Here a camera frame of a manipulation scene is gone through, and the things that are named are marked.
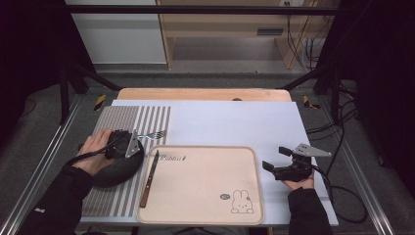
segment white table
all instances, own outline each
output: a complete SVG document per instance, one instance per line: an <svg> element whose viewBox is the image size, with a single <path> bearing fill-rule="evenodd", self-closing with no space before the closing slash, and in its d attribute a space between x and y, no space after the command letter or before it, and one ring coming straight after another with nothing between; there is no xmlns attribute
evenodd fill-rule
<svg viewBox="0 0 415 235"><path fill-rule="evenodd" d="M114 100L113 107L116 106L169 107L165 144L249 146L256 152L258 167L261 167L262 161L276 166L290 165L291 158L279 154L278 148L284 146L295 149L300 143L309 144L297 104L294 102ZM260 225L288 224L288 188L262 168L259 170L259 178L264 203L264 220ZM318 173L315 178L316 191L329 216L330 224L338 225L322 178ZM117 193L128 194L125 189ZM121 204L136 206L138 199L136 202L134 200L121 199ZM130 216L119 216L118 213L107 217L84 216L81 220L98 221L141 225L136 217L136 210Z"/></svg>

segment white wall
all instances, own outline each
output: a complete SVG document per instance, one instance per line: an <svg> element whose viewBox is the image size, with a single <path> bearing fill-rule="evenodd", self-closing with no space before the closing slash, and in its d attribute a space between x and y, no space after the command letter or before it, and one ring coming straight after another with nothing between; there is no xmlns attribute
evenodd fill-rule
<svg viewBox="0 0 415 235"><path fill-rule="evenodd" d="M67 4L156 5L155 0L66 0ZM157 15L72 14L94 64L166 64Z"/></svg>

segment gray floor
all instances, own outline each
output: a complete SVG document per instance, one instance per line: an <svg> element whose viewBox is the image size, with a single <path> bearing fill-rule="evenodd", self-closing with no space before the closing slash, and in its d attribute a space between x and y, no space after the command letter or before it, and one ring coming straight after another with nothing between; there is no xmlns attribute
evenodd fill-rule
<svg viewBox="0 0 415 235"><path fill-rule="evenodd" d="M230 42L230 39L181 41L178 47L183 49L176 50L172 70L146 70L140 73L128 71L110 73L107 70L102 75L118 85L127 87L275 88L287 84L304 73L303 68L284 69L273 40L235 39L232 46L229 44ZM203 45L212 47L212 49L207 50L207 47ZM258 54L247 57L243 55L244 52L251 55L254 52L258 52ZM104 106L110 105L111 100L116 96L116 92L103 88L101 84L89 79L87 81L91 89L86 96L81 96L80 110L67 131L65 139L67 144L60 146L58 155L52 163L46 163L49 165L49 171L44 178L41 178L45 183L39 186L38 193L32 198L32 202L38 199L41 192L47 187L47 182L50 182L62 163L66 161L60 153L74 155L76 149L69 143L83 141L84 137L92 132L100 114L93 111L98 95L102 92L108 95ZM330 98L329 96L315 96L311 89L312 84L313 81L309 81L291 91L293 100L298 103L300 115L307 130L330 122L324 109L325 105L330 102ZM345 84L353 89L352 82L345 82ZM302 101L304 95L308 96L311 104L322 105L323 109L305 107ZM71 98L76 101L78 96L71 95ZM2 224L18 202L31 175L42 161L50 141L60 128L59 99L58 86L33 93L27 100L26 110L30 111L34 104L36 106L29 114L21 117L14 133L0 149L2 192L0 219ZM344 103L346 100L347 97L342 96L341 102ZM346 108L351 111L353 105ZM324 133L310 134L311 145L334 153L338 146L336 134L317 140L331 132L333 129ZM345 134L346 142L343 146L348 146L351 149L352 157L357 160L363 175L367 178L370 189L373 190L376 202L379 202L382 212L388 219L387 223L392 226L392 233L379 231L379 228L375 226L377 214L370 214L362 223L351 223L340 219L340 226L333 227L335 234L415 234L414 199L406 191L392 168L379 166L371 141L357 118L352 118L346 123ZM340 151L330 172L330 179L333 184L357 193L359 191L358 181L361 179L354 178L350 173L348 158L347 152ZM329 160L318 159L317 161L323 169L326 169L329 164ZM363 215L359 202L349 193L334 190L334 196L335 209L340 215L353 219L358 219ZM84 229L84 226L79 227L79 231ZM125 234L131 228L94 227L94 229L111 231L113 234ZM287 227L282 226L275 228L274 234L287 234L287 231Z"/></svg>

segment cutting board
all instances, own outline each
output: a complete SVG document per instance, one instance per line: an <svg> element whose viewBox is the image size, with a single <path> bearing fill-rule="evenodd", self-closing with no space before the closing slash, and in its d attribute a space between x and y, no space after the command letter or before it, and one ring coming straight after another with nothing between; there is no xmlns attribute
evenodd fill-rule
<svg viewBox="0 0 415 235"><path fill-rule="evenodd" d="M156 150L160 157L147 205L137 212L141 222L181 225L262 222L263 203L253 149L154 146L148 155L144 180L148 178Z"/></svg>

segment metal rod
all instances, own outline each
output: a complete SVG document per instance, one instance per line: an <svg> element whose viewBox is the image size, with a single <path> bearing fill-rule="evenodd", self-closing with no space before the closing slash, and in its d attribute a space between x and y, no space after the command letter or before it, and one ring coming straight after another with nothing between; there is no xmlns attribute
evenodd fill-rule
<svg viewBox="0 0 415 235"><path fill-rule="evenodd" d="M206 15L349 15L357 9L261 6L131 6L131 5L44 5L45 10L74 14L206 14Z"/></svg>

